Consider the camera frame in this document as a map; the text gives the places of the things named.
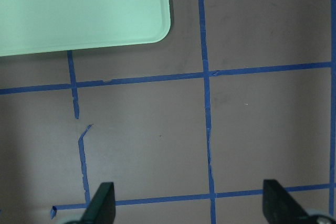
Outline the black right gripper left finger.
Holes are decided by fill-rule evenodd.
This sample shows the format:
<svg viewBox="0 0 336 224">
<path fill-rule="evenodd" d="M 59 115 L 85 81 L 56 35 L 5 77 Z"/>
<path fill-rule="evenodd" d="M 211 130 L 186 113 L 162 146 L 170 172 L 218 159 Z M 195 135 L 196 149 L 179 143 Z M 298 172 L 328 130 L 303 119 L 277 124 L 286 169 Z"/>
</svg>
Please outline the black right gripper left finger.
<svg viewBox="0 0 336 224">
<path fill-rule="evenodd" d="M 114 183 L 101 183 L 79 223 L 113 224 L 116 216 Z"/>
</svg>

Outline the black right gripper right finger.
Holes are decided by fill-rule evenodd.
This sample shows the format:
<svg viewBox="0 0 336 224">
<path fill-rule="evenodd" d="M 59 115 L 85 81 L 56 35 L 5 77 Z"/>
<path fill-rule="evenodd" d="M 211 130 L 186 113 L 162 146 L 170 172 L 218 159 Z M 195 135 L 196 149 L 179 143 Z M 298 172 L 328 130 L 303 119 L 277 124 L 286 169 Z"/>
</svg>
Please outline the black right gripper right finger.
<svg viewBox="0 0 336 224">
<path fill-rule="evenodd" d="M 308 213 L 275 179 L 263 181 L 263 214 L 271 224 L 313 223 Z"/>
</svg>

